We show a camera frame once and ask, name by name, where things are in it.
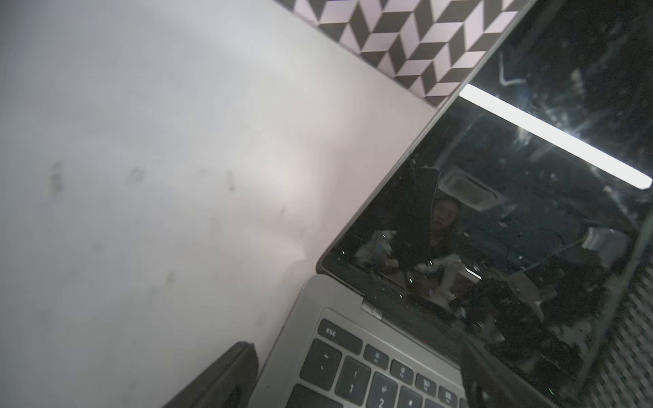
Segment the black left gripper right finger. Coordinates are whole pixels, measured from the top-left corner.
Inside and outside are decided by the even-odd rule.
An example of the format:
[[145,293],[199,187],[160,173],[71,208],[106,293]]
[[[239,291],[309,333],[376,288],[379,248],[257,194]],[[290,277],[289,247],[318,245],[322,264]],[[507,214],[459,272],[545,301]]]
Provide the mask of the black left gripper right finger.
[[460,371],[468,407],[556,407],[472,338],[464,338]]

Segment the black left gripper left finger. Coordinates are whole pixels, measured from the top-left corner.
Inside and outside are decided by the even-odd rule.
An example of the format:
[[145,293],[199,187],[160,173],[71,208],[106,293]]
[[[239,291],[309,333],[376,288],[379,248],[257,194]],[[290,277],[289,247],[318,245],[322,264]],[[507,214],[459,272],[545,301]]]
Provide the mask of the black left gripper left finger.
[[258,355],[254,344],[237,342],[164,407],[247,407],[257,376]]

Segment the grey laptop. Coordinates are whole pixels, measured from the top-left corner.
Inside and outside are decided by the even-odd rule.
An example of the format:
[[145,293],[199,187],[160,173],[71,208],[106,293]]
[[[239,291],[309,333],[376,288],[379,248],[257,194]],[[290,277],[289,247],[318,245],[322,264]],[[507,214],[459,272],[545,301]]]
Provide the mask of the grey laptop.
[[289,1],[437,110],[299,293],[251,407],[652,404],[652,4]]

